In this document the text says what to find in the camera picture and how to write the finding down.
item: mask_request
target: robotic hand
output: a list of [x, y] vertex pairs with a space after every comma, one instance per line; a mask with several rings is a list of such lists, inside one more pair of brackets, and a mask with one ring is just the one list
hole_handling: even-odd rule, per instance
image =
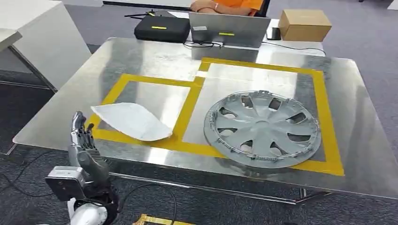
[[60, 201], [74, 202], [71, 225], [109, 225], [118, 213], [119, 197], [109, 180], [109, 167], [95, 148], [90, 124], [76, 112], [72, 120], [69, 161], [56, 166], [46, 182]]

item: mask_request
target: person's arm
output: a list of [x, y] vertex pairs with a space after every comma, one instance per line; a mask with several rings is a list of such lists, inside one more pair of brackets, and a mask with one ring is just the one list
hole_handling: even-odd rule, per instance
[[191, 10], [203, 13], [221, 13], [230, 15], [249, 15], [251, 8], [238, 7], [232, 8], [212, 0], [197, 0], [191, 4]]
[[203, 9], [199, 10], [198, 13], [218, 14], [216, 11], [214, 11], [211, 8], [203, 8]]
[[229, 14], [229, 15], [249, 15], [251, 12], [251, 8], [248, 7], [239, 7], [239, 8], [232, 8], [225, 6], [221, 3], [214, 4], [214, 10], [221, 14]]

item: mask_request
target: person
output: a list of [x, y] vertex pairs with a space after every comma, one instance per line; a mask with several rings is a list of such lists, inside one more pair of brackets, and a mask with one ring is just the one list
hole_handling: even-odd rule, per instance
[[191, 10], [199, 13], [249, 15], [260, 10], [263, 0], [196, 0]]

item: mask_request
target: cardboard box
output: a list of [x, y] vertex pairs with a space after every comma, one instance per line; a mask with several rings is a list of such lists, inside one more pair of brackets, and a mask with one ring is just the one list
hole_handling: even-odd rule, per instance
[[321, 42], [332, 24], [322, 10], [285, 9], [278, 26], [285, 41]]

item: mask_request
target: floor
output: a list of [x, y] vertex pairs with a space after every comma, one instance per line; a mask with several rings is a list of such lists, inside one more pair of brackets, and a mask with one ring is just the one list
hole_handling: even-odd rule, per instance
[[[398, 36], [396, 21], [398, 11], [386, 10], [390, 1], [365, 0], [278, 0], [271, 1], [268, 16], [278, 18], [284, 8], [320, 8], [325, 11], [333, 28], [324, 41], [328, 56], [354, 59], [366, 82], [385, 132], [398, 156], [398, 45], [393, 43]], [[129, 38], [137, 20], [123, 17], [126, 14], [142, 13], [147, 9], [133, 7], [66, 6], [89, 48], [95, 51], [108, 37]], [[48, 90], [0, 85], [0, 150], [11, 146], [12, 137], [51, 98]], [[15, 155], [30, 162], [44, 149], [17, 147]], [[67, 165], [65, 152], [49, 152], [32, 163], [16, 185], [32, 195], [50, 192], [44, 177], [55, 165]], [[141, 174], [149, 177], [186, 181], [194, 184], [211, 184], [214, 187], [233, 187], [235, 190], [253, 193], [296, 196], [297, 190], [276, 184], [254, 183], [235, 178], [184, 173], [142, 165], [126, 165], [115, 162], [123, 173]], [[15, 179], [23, 166], [0, 160], [0, 173]], [[141, 184], [135, 181], [116, 179], [114, 184], [120, 196]], [[7, 186], [0, 178], [0, 225], [66, 224], [66, 204], [53, 195], [28, 197]], [[398, 224], [397, 201], [377, 200], [349, 195], [331, 195], [302, 206], [287, 206], [236, 196], [213, 194], [203, 191], [170, 188], [177, 199], [177, 220], [203, 225], [251, 224], [282, 225], [356, 225]], [[116, 224], [131, 224], [141, 214], [157, 218], [171, 218], [172, 200], [160, 188], [142, 189], [131, 196]]]

